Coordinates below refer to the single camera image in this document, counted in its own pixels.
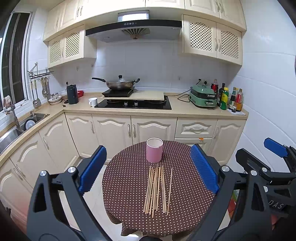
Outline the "pink cylindrical utensil holder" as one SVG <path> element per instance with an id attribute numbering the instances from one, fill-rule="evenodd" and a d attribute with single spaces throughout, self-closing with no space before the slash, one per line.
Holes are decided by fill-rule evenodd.
<path id="1" fill-rule="evenodd" d="M 160 138 L 149 138 L 147 144 L 147 160 L 150 163 L 161 161 L 163 153 L 163 141 Z"/>

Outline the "hanging ladle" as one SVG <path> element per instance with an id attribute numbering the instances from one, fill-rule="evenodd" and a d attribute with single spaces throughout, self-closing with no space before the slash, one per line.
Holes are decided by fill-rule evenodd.
<path id="1" fill-rule="evenodd" d="M 47 98 L 48 89 L 47 89 L 47 84 L 46 84 L 46 78 L 44 78 L 44 77 L 41 78 L 41 84 L 42 84 L 42 95 L 43 95 L 43 97 Z"/>

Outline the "steel sink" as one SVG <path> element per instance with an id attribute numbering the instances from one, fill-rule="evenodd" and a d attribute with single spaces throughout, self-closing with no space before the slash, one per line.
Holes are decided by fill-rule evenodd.
<path id="1" fill-rule="evenodd" d="M 0 151 L 3 153 L 17 138 L 24 134 L 29 128 L 48 117 L 47 113 L 31 113 L 20 121 L 20 126 L 14 126 L 6 131 L 0 138 Z"/>

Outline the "beige cutting board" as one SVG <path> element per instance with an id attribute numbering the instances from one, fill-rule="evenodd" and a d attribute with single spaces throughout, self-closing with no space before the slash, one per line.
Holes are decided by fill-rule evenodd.
<path id="1" fill-rule="evenodd" d="M 128 98 L 132 100 L 164 100 L 164 93 L 152 90 L 136 90 Z"/>

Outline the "orange seasoning bottle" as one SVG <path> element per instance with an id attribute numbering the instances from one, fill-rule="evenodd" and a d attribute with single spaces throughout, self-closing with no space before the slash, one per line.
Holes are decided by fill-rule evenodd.
<path id="1" fill-rule="evenodd" d="M 240 112 L 243 106 L 243 91 L 240 88 L 236 96 L 236 111 Z"/>

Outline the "chrome faucet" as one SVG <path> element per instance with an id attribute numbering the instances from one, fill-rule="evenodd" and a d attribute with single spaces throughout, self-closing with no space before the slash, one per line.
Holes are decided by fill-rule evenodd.
<path id="1" fill-rule="evenodd" d="M 7 95 L 6 97 L 3 98 L 3 110 L 4 110 L 5 114 L 6 115 L 9 115 L 9 114 L 13 115 L 13 119 L 10 120 L 10 122 L 8 123 L 6 128 L 10 129 L 13 126 L 15 126 L 18 131 L 20 131 L 21 133 L 24 133 L 25 131 L 21 128 L 18 117 L 16 116 L 15 108 L 16 107 L 13 104 L 13 101 L 9 95 Z"/>

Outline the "green yellow oil bottle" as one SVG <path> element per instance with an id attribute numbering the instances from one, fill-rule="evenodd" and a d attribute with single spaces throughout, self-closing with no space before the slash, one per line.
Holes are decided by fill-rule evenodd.
<path id="1" fill-rule="evenodd" d="M 221 94 L 221 98 L 220 98 L 220 108 L 222 110 L 226 110 L 227 109 L 228 97 L 229 97 L 228 87 L 224 87 L 224 89 L 222 91 L 222 94 Z"/>

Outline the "black induction cooker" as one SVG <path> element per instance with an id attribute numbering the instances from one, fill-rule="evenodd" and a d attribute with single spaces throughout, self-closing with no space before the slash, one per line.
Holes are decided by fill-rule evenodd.
<path id="1" fill-rule="evenodd" d="M 120 90 L 106 90 L 105 92 L 102 92 L 102 95 L 104 97 L 112 98 L 112 97 L 130 97 L 130 95 L 133 93 L 134 87 L 130 89 L 120 89 Z"/>

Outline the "red cap bottle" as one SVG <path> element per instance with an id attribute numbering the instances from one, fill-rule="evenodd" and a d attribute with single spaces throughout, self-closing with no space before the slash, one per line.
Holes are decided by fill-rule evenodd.
<path id="1" fill-rule="evenodd" d="M 211 84 L 211 89 L 213 89 L 215 93 L 218 93 L 219 85 L 217 79 L 214 79 L 214 82 Z"/>

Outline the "range hood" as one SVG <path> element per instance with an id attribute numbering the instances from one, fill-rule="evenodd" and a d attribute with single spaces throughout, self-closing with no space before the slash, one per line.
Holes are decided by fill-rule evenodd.
<path id="1" fill-rule="evenodd" d="M 133 40 L 176 40 L 182 28 L 175 9 L 115 11 L 85 21 L 85 35 L 105 43 Z"/>

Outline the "white mug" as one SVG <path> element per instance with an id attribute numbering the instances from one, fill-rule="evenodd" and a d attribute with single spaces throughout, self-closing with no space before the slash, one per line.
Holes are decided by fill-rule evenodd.
<path id="1" fill-rule="evenodd" d="M 88 99 L 89 101 L 89 105 L 91 107 L 95 107 L 98 104 L 98 98 L 97 97 L 92 97 L 90 99 Z"/>

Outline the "green electric grill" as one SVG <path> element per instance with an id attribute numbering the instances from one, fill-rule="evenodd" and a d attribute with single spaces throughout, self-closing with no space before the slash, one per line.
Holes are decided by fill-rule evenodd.
<path id="1" fill-rule="evenodd" d="M 199 108 L 215 108 L 217 93 L 208 85 L 197 84 L 190 88 L 189 101 Z"/>

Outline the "black electric kettle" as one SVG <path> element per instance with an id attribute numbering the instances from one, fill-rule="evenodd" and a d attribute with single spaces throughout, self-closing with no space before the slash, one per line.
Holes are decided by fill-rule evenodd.
<path id="1" fill-rule="evenodd" d="M 75 84 L 68 85 L 66 88 L 66 91 L 67 91 L 68 103 L 77 104 L 79 102 L 77 86 Z"/>

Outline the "wall utensil rack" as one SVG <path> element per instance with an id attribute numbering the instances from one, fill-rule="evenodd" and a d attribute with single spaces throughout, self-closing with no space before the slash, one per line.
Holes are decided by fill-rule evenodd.
<path id="1" fill-rule="evenodd" d="M 46 69 L 39 69 L 39 65 L 36 62 L 34 67 L 27 71 L 29 79 L 33 80 L 33 79 L 39 79 L 48 75 L 51 75 L 54 73 L 53 69 L 51 68 L 46 68 Z"/>

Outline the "black gas hob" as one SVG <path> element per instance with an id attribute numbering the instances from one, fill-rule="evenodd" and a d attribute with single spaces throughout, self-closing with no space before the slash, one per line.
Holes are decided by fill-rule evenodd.
<path id="1" fill-rule="evenodd" d="M 165 95 L 164 100 L 103 100 L 95 108 L 136 108 L 136 109 L 159 109 L 171 110 L 171 104 Z"/>

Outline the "dark sauce bottle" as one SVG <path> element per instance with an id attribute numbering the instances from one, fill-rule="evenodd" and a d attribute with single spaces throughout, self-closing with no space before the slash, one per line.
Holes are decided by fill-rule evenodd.
<path id="1" fill-rule="evenodd" d="M 218 90 L 218 95 L 217 95 L 217 106 L 220 106 L 220 103 L 221 103 L 221 96 L 222 96 L 222 93 L 223 93 L 224 87 L 225 87 L 225 83 L 222 83 L 222 87 L 219 88 L 219 90 Z"/>

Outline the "black wok with lid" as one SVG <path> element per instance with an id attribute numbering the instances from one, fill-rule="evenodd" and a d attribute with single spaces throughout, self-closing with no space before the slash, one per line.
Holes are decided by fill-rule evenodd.
<path id="1" fill-rule="evenodd" d="M 115 81 L 107 81 L 103 78 L 92 77 L 92 80 L 101 81 L 106 84 L 106 86 L 111 90 L 124 90 L 124 89 L 132 89 L 136 83 L 140 81 L 140 78 L 137 80 L 123 81 L 123 79 L 119 78 Z"/>

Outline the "window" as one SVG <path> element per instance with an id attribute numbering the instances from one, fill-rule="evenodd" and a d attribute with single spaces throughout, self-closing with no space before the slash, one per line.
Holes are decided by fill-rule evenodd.
<path id="1" fill-rule="evenodd" d="M 12 103 L 27 101 L 25 53 L 31 14 L 13 12 L 1 29 L 1 98 Z"/>

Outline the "brown polka dot tablecloth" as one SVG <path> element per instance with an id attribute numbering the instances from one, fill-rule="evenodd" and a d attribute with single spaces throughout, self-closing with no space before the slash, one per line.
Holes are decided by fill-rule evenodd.
<path id="1" fill-rule="evenodd" d="M 169 215 L 159 209 L 151 215 L 143 213 L 149 167 L 144 142 L 132 145 L 115 155 L 103 175 L 103 202 L 112 223 L 121 225 L 121 235 L 134 232 L 165 237 L 187 235 L 206 214 L 214 194 L 207 190 L 191 159 L 191 147 L 164 141 L 160 165 L 164 166 L 166 200 L 168 202 L 171 168 L 173 178 Z"/>

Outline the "hanging metal spatula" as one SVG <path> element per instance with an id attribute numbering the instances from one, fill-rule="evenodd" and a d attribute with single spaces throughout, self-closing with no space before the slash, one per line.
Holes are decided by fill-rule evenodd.
<path id="1" fill-rule="evenodd" d="M 38 107 L 40 107 L 42 104 L 41 104 L 41 100 L 40 100 L 39 97 L 38 97 L 38 91 L 37 91 L 37 82 L 36 82 L 36 79 L 34 79 L 34 81 L 32 81 L 32 84 L 34 85 L 34 90 L 35 90 L 35 94 L 36 94 L 36 96 L 34 97 L 33 105 L 34 105 L 35 108 L 38 108 Z"/>

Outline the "stacked bowls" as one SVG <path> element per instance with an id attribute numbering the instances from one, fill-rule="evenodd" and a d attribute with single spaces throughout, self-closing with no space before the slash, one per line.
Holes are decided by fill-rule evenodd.
<path id="1" fill-rule="evenodd" d="M 48 96 L 49 99 L 47 100 L 50 105 L 59 104 L 62 101 L 62 95 L 55 93 Z"/>

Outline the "red container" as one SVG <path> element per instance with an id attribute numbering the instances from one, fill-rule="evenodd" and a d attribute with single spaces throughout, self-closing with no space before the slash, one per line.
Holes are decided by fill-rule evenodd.
<path id="1" fill-rule="evenodd" d="M 78 95 L 78 98 L 82 97 L 84 95 L 84 91 L 83 90 L 78 90 L 77 95 Z"/>

